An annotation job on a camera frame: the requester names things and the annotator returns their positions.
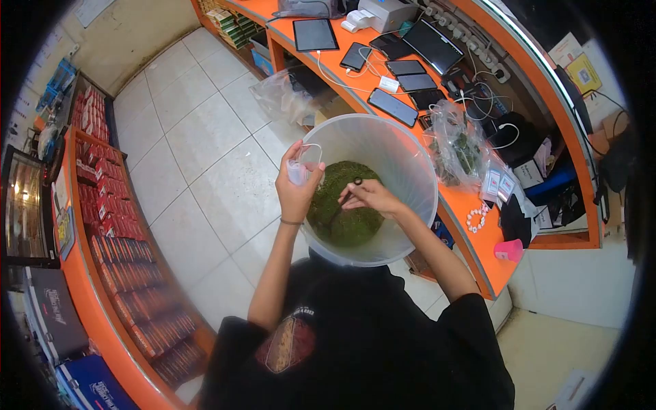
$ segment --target hand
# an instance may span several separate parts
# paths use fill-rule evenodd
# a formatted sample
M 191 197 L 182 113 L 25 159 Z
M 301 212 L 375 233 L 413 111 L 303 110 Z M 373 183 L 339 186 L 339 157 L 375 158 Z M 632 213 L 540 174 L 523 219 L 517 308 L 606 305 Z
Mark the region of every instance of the hand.
M 282 211 L 281 219 L 292 223 L 301 223 L 308 214 L 310 202 L 326 169 L 323 162 L 312 171 L 310 178 L 303 186 L 294 185 L 287 176 L 287 160 L 295 159 L 300 154 L 303 140 L 298 140 L 285 152 L 280 163 L 280 172 L 276 178 L 276 191 Z
M 342 209 L 369 207 L 380 212 L 385 218 L 394 219 L 403 208 L 403 203 L 376 179 L 365 179 L 359 186 L 352 182 L 349 183 L 339 194 L 338 201 L 340 203 L 349 191 L 353 195 L 346 203 L 342 204 Z

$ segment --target white bead bracelet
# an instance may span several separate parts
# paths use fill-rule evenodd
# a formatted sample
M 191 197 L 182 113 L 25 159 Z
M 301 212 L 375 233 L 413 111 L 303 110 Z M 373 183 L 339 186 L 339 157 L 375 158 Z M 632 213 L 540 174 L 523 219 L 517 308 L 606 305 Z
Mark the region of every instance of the white bead bracelet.
M 487 204 L 485 202 L 483 202 L 479 209 L 472 209 L 471 211 L 469 211 L 469 213 L 467 214 L 467 221 L 465 222 L 467 224 L 467 230 L 469 230 L 470 232 L 475 234 L 481 228 L 483 228 L 485 226 L 485 216 L 487 215 L 489 210 L 490 210 L 490 208 L 487 206 Z M 478 222 L 477 225 L 472 224 L 472 217 L 474 215 L 480 215 L 481 216 L 481 220 L 480 220 L 480 222 Z

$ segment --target display case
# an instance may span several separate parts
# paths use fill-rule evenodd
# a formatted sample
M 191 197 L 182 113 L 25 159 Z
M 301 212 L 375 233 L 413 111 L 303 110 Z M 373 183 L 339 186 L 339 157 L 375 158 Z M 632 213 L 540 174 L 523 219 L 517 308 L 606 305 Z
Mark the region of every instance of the display case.
M 7 146 L 2 169 L 3 264 L 58 268 L 51 217 L 51 188 L 44 164 Z

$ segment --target bag of plant material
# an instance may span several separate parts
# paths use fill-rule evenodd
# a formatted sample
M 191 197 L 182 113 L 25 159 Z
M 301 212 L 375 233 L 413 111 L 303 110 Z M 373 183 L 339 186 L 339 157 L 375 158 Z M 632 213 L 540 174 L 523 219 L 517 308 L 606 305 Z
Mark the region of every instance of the bag of plant material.
M 424 132 L 438 180 L 446 186 L 477 193 L 489 166 L 489 150 L 481 126 L 463 108 L 441 100 L 431 109 L 433 125 Z

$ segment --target sticker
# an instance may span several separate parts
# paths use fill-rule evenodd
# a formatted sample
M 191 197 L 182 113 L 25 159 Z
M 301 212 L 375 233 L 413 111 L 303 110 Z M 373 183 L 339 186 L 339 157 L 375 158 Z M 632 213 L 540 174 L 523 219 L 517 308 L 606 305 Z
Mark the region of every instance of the sticker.
M 512 177 L 504 173 L 503 178 L 501 178 L 501 182 L 499 183 L 499 197 L 504 202 L 507 202 L 514 188 L 515 188 L 515 182 L 512 180 Z
M 501 179 L 501 174 L 491 169 L 489 171 L 489 179 L 487 180 L 487 186 L 485 187 L 485 191 L 487 191 L 487 193 L 493 196 L 496 196 L 497 193 L 499 192 L 500 179 Z

